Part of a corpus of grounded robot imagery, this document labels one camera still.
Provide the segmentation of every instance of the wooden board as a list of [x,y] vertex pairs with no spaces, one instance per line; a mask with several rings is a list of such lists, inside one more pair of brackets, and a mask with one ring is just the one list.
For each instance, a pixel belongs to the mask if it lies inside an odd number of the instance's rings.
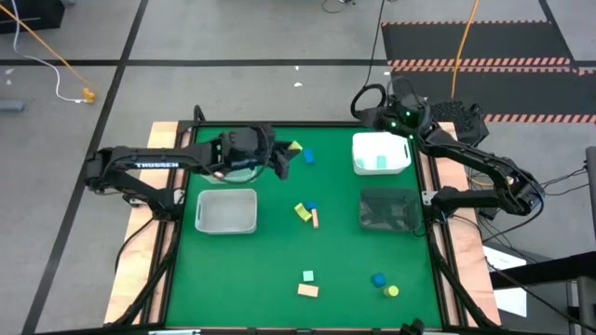
[[[454,135],[455,130],[453,124],[441,123],[440,125],[443,129]],[[155,122],[151,129],[147,147],[172,147],[176,137],[176,127],[176,122]],[[188,137],[183,140],[183,145],[186,145],[187,143]],[[424,155],[421,156],[427,189],[432,190],[428,160]],[[439,169],[439,178],[442,186],[453,186],[458,190],[466,190],[468,188],[466,172],[461,164],[447,158],[440,158],[437,159],[437,167]],[[154,187],[166,187],[167,178],[167,170],[144,170],[140,176],[142,181],[147,182]],[[176,187],[181,186],[181,183],[182,172],[178,171],[175,181]],[[476,221],[472,209],[460,209],[456,214],[470,219],[471,221]],[[150,217],[151,213],[149,208],[133,208],[130,213],[129,228],[127,229],[125,239],[147,222]],[[498,324],[500,323],[499,314],[496,309],[493,286],[484,259],[484,251],[482,249],[481,237],[478,230],[469,222],[457,218],[450,219],[449,223],[460,280],[464,288],[466,288],[467,292],[484,313]],[[163,250],[165,250],[169,244],[169,235],[171,234],[170,228],[171,227],[169,227],[166,233],[166,241]],[[116,272],[105,322],[112,322],[120,317],[145,284],[149,274],[149,266],[151,264],[151,257],[156,242],[156,233],[157,222],[154,222],[143,233],[139,234],[137,238],[131,241],[129,246],[123,252],[118,271]],[[438,227],[435,227],[435,234],[440,236]],[[445,287],[449,319],[452,325],[456,325],[457,312],[454,303],[454,293],[446,280],[443,280],[443,286]],[[150,322],[156,322],[158,319],[162,291],[163,278],[154,292],[152,302],[153,308],[149,315]],[[470,320],[470,325],[473,325],[473,321],[470,317],[468,320]]]

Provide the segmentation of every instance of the green mat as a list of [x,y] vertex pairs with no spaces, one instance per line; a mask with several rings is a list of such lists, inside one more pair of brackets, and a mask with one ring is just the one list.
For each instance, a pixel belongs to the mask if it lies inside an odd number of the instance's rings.
[[[201,128],[200,141],[223,128]],[[363,187],[417,190],[415,168],[399,175],[361,177],[351,162],[352,136],[362,128],[278,127],[279,140],[313,150],[315,163],[299,155],[290,177],[267,170],[247,185],[212,185],[190,178],[167,326],[255,328],[398,328],[420,318],[440,327],[439,307],[425,238],[359,227]],[[202,190],[252,188],[257,192],[257,230],[208,235],[195,228]],[[318,202],[319,228],[294,212]],[[315,273],[318,298],[296,294],[303,271]],[[400,288],[387,298],[371,276],[384,273]]]

